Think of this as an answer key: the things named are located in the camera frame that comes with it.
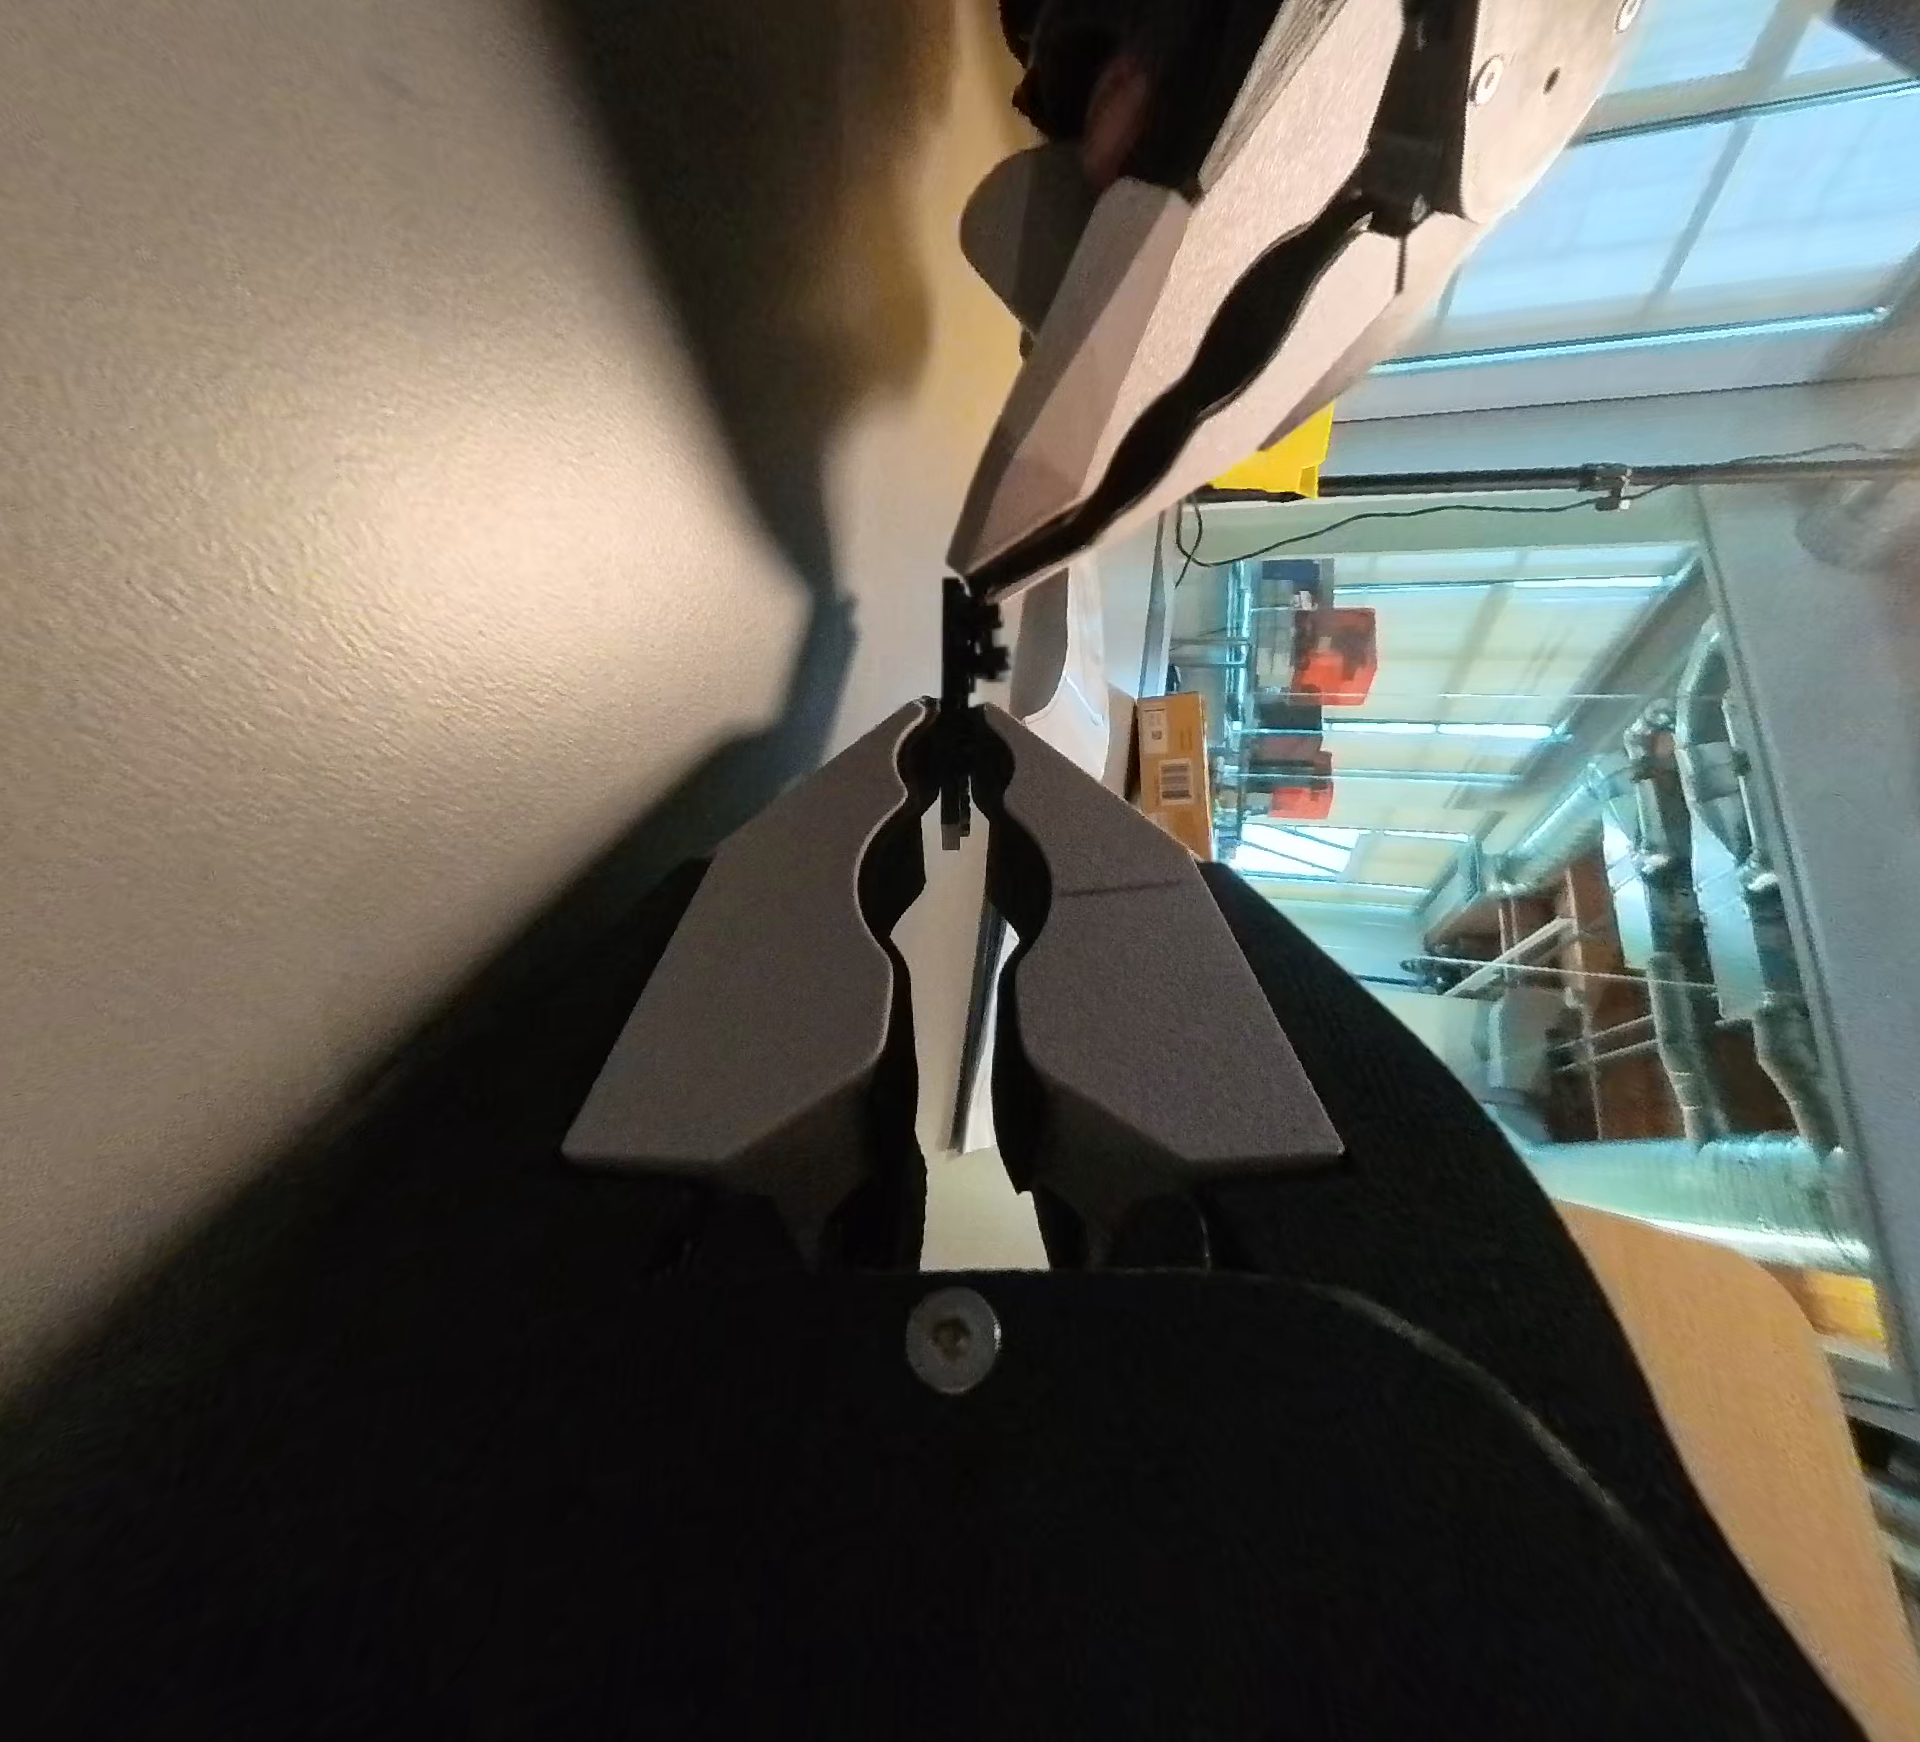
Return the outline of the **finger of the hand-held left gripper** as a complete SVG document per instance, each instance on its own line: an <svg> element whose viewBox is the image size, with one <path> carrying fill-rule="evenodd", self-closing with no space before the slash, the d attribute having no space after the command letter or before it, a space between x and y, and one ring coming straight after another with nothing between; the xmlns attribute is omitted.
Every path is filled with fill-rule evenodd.
<svg viewBox="0 0 1920 1742"><path fill-rule="evenodd" d="M1405 0L1278 0L1192 167L1084 197L1061 149L995 169L973 268L1030 344L947 568L1025 589L1325 406L1396 305L1408 201L1363 183Z"/></svg>
<svg viewBox="0 0 1920 1742"><path fill-rule="evenodd" d="M992 597L1135 531L1387 353L1453 273L1453 216L1320 216L1225 280L1202 218L1154 222L1057 377L992 433Z"/></svg>

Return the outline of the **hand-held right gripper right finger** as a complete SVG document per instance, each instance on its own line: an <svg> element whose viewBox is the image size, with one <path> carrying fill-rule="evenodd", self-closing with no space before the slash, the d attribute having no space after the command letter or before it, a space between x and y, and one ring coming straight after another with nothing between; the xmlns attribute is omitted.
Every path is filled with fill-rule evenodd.
<svg viewBox="0 0 1920 1742"><path fill-rule="evenodd" d="M995 1147L1019 1190L1190 1190L1306 1173L1342 1141L1175 839L995 704L973 795L995 993Z"/></svg>

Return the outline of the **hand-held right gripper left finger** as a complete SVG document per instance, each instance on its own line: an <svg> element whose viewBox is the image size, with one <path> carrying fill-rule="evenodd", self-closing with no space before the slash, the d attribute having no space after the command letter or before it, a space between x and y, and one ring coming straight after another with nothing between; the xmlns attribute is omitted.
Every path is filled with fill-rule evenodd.
<svg viewBox="0 0 1920 1742"><path fill-rule="evenodd" d="M924 892L910 700L709 857L563 1156L633 1175L891 1175L919 1139L897 928Z"/></svg>

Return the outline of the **colourful lego set box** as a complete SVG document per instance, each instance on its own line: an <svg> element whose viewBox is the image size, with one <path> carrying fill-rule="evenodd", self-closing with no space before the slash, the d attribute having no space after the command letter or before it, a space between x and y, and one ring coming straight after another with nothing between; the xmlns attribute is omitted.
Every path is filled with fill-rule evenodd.
<svg viewBox="0 0 1920 1742"><path fill-rule="evenodd" d="M1134 801L1141 817L1196 862L1216 862L1206 700L1180 691L1138 699L1134 725Z"/></svg>

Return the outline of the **spider instruction booklet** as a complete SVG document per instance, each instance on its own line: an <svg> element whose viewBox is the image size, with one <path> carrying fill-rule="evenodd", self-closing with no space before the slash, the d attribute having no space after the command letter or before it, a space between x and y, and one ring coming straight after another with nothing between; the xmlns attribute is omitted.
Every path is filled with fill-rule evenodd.
<svg viewBox="0 0 1920 1742"><path fill-rule="evenodd" d="M1069 565L1020 597L1008 704L1039 742L1108 783L1113 721L1102 598L1088 565Z"/></svg>

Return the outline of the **black lego plate with holes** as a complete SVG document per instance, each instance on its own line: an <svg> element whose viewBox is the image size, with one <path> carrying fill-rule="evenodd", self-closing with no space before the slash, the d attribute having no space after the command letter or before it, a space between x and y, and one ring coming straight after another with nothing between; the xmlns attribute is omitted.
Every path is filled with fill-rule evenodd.
<svg viewBox="0 0 1920 1742"><path fill-rule="evenodd" d="M940 691L933 725L942 851L961 851L970 831L977 691L1000 683L1008 665L999 605L977 594L963 578L947 577L940 589Z"/></svg>

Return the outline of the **person's left hand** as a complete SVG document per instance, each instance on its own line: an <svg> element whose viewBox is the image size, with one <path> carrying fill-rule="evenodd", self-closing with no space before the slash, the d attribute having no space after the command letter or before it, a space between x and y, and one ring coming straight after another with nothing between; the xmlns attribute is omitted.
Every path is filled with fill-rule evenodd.
<svg viewBox="0 0 1920 1742"><path fill-rule="evenodd" d="M1076 170L1092 194L1141 177L1154 117L1156 77L1148 60L1132 47L1112 50L1091 79L1071 144Z"/></svg>

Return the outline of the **yellow plastic bin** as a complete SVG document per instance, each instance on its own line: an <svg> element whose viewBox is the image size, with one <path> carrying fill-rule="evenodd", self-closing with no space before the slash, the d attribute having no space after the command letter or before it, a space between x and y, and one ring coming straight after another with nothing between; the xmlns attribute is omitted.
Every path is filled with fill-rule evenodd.
<svg viewBox="0 0 1920 1742"><path fill-rule="evenodd" d="M1318 499L1320 473L1328 457L1335 406L1328 404L1308 422L1271 440L1208 488L1221 496Z"/></svg>

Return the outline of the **black pole stand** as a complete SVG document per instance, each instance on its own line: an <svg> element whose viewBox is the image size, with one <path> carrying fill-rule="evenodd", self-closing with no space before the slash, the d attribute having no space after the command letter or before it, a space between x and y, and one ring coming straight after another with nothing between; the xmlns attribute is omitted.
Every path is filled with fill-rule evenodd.
<svg viewBox="0 0 1920 1742"><path fill-rule="evenodd" d="M1917 448L1823 444L1784 453L1752 453L1714 461L1589 461L1478 469L1414 469L1321 477L1318 498L1473 498L1493 494L1567 492L1589 499L1642 499L1659 488L1752 485L1763 482L1871 482L1913 477Z"/></svg>

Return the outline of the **wooden board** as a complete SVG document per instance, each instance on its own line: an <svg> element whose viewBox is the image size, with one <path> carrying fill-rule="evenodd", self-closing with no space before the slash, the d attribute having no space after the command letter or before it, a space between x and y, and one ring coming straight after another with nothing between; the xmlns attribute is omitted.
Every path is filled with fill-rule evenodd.
<svg viewBox="0 0 1920 1742"><path fill-rule="evenodd" d="M1557 1215L1750 1578L1867 1739L1913 1741L1907 1614L1812 1324L1734 1250L1580 1205Z"/></svg>

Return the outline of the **silver ventilation duct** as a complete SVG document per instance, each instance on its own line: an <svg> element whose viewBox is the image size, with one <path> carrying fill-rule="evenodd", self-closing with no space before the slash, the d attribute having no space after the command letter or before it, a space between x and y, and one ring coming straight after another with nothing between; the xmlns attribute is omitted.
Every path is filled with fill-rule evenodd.
<svg viewBox="0 0 1920 1742"><path fill-rule="evenodd" d="M1559 1205L1738 1253L1763 1267L1870 1278L1873 1246L1854 1156L1796 1136L1531 1147Z"/></svg>

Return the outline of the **corrugated silver duct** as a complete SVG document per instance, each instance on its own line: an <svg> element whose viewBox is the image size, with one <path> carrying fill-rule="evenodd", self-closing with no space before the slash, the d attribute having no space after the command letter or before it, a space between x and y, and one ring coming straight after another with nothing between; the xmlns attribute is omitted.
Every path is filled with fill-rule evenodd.
<svg viewBox="0 0 1920 1742"><path fill-rule="evenodd" d="M1693 862L1693 836L1705 830L1732 870L1755 949L1760 998L1748 1022L1753 1055L1798 1141L1832 1154L1840 1144L1838 1121L1814 1041L1784 885L1763 841L1742 719L1721 629L1706 621L1673 695L1647 702L1622 736L1635 808L1628 854L1649 920L1654 1049L1685 1141L1699 1148L1734 1136L1714 1051L1722 1009Z"/></svg>

